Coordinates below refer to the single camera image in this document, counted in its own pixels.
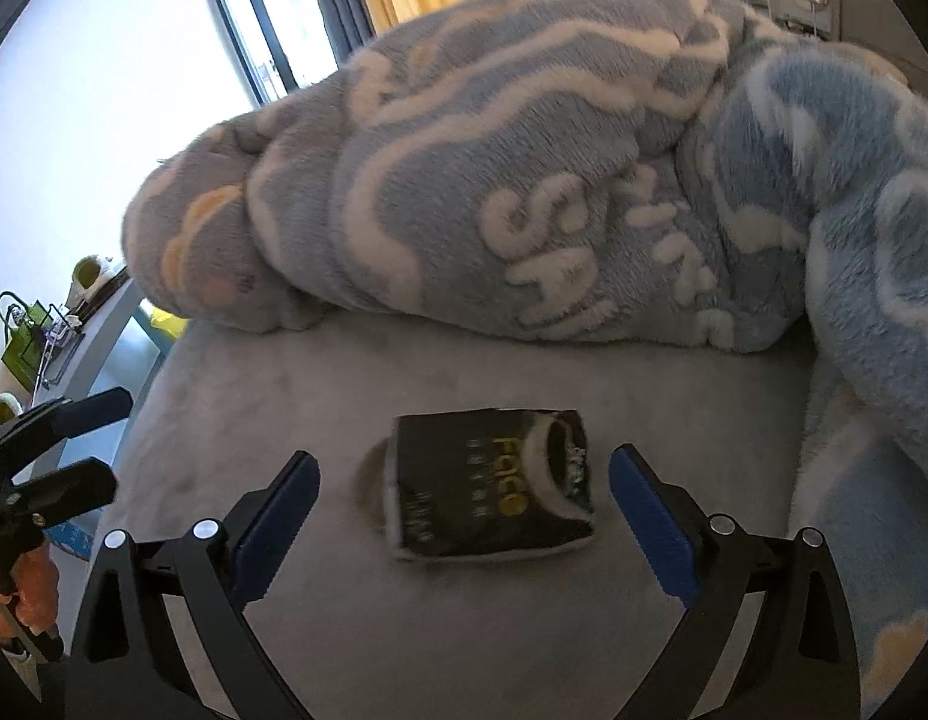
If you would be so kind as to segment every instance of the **fluffy gray blanket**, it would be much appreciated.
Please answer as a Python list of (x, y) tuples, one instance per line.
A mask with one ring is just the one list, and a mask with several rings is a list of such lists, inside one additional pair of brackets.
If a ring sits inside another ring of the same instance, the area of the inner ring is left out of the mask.
[(402, 25), (157, 170), (124, 247), (155, 304), (248, 330), (336, 305), (752, 351), (806, 311), (928, 479), (928, 105), (736, 2)]

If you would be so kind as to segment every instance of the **black package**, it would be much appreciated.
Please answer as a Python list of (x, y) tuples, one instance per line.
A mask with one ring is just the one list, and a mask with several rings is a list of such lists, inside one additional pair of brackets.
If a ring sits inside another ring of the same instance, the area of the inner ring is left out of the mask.
[(401, 416), (387, 447), (391, 545), (415, 560), (501, 560), (594, 534), (576, 412), (482, 409)]

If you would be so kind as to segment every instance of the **human hand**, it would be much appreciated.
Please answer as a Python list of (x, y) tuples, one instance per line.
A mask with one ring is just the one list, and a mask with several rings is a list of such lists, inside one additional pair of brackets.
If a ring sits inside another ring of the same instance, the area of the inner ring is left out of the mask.
[[(50, 543), (17, 558), (11, 570), (11, 579), (17, 585), (17, 603), (14, 613), (21, 624), (35, 634), (46, 631), (57, 620), (57, 566), (50, 559)], [(11, 596), (0, 593), (0, 607), (11, 603)], [(0, 608), (0, 642), (14, 638), (14, 630)]]

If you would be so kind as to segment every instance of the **blanket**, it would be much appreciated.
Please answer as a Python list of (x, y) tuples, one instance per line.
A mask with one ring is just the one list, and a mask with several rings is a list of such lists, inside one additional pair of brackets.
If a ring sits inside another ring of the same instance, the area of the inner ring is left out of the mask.
[[(155, 304), (248, 330), (339, 306), (750, 352), (806, 312), (829, 381), (928, 485), (928, 104), (744, 4), (474, 0), (415, 20), (203, 134), (144, 184), (123, 242)], [(900, 621), (861, 603), (867, 664)]]

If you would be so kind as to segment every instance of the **silver screw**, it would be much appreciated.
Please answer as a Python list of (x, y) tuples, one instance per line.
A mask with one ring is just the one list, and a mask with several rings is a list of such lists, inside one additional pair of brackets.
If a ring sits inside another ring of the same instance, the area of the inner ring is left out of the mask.
[(801, 532), (801, 540), (809, 547), (819, 547), (824, 543), (824, 536), (821, 536), (821, 531), (814, 528), (805, 528)]
[(217, 535), (217, 531), (219, 530), (220, 525), (212, 519), (202, 519), (194, 526), (193, 533), (197, 538), (213, 538), (213, 536)]
[(116, 549), (127, 540), (127, 534), (123, 531), (110, 531), (104, 536), (104, 546), (107, 549)]
[(722, 536), (730, 536), (734, 533), (734, 520), (724, 514), (715, 514), (711, 517), (711, 530), (720, 533)]

